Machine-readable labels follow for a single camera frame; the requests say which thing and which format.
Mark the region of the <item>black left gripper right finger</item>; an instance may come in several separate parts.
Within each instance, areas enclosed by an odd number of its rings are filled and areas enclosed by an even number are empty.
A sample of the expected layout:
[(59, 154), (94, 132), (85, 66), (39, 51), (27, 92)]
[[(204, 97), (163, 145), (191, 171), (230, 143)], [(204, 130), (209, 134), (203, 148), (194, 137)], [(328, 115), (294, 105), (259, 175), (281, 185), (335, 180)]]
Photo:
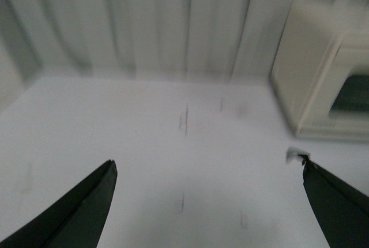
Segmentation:
[(299, 159), (303, 186), (315, 218), (330, 247), (368, 247), (368, 196), (289, 147), (286, 161)]

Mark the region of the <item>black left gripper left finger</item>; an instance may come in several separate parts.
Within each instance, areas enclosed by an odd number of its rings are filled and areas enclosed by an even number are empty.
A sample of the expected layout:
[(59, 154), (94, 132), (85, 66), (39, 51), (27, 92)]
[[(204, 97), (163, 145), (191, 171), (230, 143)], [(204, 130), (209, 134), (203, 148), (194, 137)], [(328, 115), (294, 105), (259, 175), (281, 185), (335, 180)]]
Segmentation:
[(106, 161), (1, 247), (97, 247), (117, 177), (115, 162)]

